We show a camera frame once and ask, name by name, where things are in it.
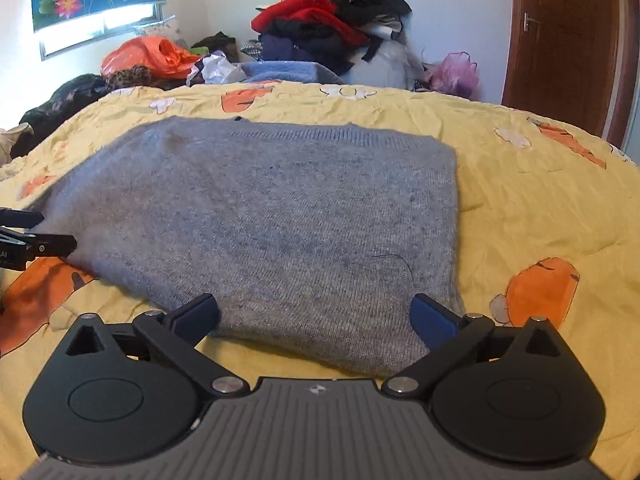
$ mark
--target gray sweater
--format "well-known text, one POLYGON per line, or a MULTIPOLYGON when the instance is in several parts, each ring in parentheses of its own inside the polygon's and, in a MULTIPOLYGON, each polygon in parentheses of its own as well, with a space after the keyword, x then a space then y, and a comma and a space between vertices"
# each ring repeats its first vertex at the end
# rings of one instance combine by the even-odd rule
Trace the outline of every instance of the gray sweater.
POLYGON ((169 118, 104 147, 34 208, 37 230, 73 234, 69 262, 95 276, 165 309, 212 293, 216 334, 385 376, 428 352, 414 294, 462 312, 455 171, 431 137, 169 118))

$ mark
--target door handle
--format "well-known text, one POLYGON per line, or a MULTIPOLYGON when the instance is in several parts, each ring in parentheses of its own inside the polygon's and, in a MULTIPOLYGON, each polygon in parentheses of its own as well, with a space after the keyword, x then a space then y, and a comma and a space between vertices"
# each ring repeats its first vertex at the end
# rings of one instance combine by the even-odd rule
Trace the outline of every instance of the door handle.
POLYGON ((534 20, 528 12, 524 13, 524 31, 528 32, 529 31, 529 23, 534 22, 537 24, 541 24, 542 22, 539 22, 538 20, 534 20))

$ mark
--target window frame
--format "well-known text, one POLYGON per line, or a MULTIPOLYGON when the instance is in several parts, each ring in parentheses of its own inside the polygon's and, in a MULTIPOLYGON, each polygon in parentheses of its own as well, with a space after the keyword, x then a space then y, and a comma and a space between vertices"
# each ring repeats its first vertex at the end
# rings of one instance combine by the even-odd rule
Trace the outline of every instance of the window frame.
POLYGON ((91 38, 89 40, 80 41, 79 43, 75 43, 73 45, 66 46, 65 48, 61 48, 61 49, 56 50, 55 52, 51 52, 49 54, 47 54, 46 46, 44 44, 44 41, 42 41, 42 38, 38 38, 38 47, 39 47, 39 50, 40 50, 40 60, 44 61, 44 60, 47 60, 47 59, 51 59, 52 57, 56 57, 59 54, 65 54, 65 53, 70 52, 71 50, 73 50, 75 48, 79 48, 81 46, 86 46, 88 44, 95 43, 97 41, 106 40, 107 38, 113 38, 114 36, 119 36, 121 34, 127 34, 128 32, 131 32, 134 27, 139 27, 141 25, 149 25, 150 23, 155 23, 155 22, 162 21, 162 4, 154 3, 154 4, 151 4, 151 5, 154 6, 154 13, 153 13, 153 15, 149 16, 148 18, 144 18, 144 19, 139 20, 137 22, 127 23, 127 25, 121 25, 120 27, 113 27, 113 28, 107 28, 106 22, 104 21, 104 18, 103 18, 102 19, 102 30, 103 30, 103 32, 101 34, 98 34, 97 36, 94 36, 93 38, 91 38))

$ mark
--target orange plastic bag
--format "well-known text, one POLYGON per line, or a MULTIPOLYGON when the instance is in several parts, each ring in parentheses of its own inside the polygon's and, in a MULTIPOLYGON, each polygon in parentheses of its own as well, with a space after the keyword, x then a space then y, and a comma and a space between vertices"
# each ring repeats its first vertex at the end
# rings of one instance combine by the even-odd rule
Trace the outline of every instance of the orange plastic bag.
POLYGON ((100 74, 107 77, 118 70, 144 65, 154 77, 187 79, 191 67, 201 57, 190 54, 167 38, 142 36, 125 41, 120 48, 105 57, 100 74))

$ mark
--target blue blanket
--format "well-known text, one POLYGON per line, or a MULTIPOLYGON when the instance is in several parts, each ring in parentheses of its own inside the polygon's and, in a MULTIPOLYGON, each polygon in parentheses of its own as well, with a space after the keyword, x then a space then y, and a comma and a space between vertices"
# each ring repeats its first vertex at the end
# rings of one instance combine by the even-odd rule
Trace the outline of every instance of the blue blanket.
POLYGON ((238 66, 248 75, 243 83, 279 79, 299 83, 344 84, 331 70, 310 61, 251 61, 239 63, 238 66))

